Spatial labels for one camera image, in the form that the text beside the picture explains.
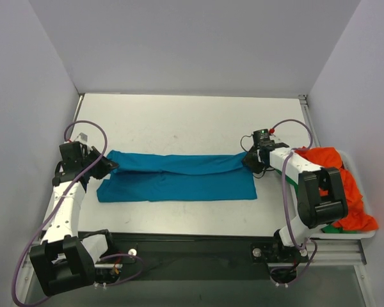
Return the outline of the blue t-shirt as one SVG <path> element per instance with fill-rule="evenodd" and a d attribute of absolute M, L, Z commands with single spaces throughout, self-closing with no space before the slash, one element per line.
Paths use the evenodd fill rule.
<path fill-rule="evenodd" d="M 251 171 L 235 155 L 156 155 L 110 151 L 119 167 L 97 189 L 101 203 L 255 200 Z"/>

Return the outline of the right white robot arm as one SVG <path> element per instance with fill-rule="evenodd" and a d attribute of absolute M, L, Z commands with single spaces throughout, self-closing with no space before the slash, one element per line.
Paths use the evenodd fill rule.
<path fill-rule="evenodd" d="M 294 247 L 303 244 L 317 230 L 348 215 L 348 204 L 340 171 L 314 164 L 296 153 L 295 149 L 271 139 L 268 129 L 252 134 L 253 146 L 243 158 L 243 164 L 255 174 L 265 174 L 271 168 L 281 173 L 286 226 L 278 231 L 278 241 L 271 245 L 271 255 L 278 261 L 287 260 Z M 287 181 L 297 187 L 297 206 L 293 218 L 289 215 Z"/>

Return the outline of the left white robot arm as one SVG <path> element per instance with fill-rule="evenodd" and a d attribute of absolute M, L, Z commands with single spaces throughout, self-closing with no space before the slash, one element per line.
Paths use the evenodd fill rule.
<path fill-rule="evenodd" d="M 104 178 L 119 167 L 118 163 L 80 141 L 60 145 L 60 154 L 52 180 L 52 217 L 41 243 L 29 253 L 47 297 L 92 285 L 96 262 L 112 262 L 117 249 L 108 241 L 106 230 L 80 240 L 78 222 L 90 179 Z"/>

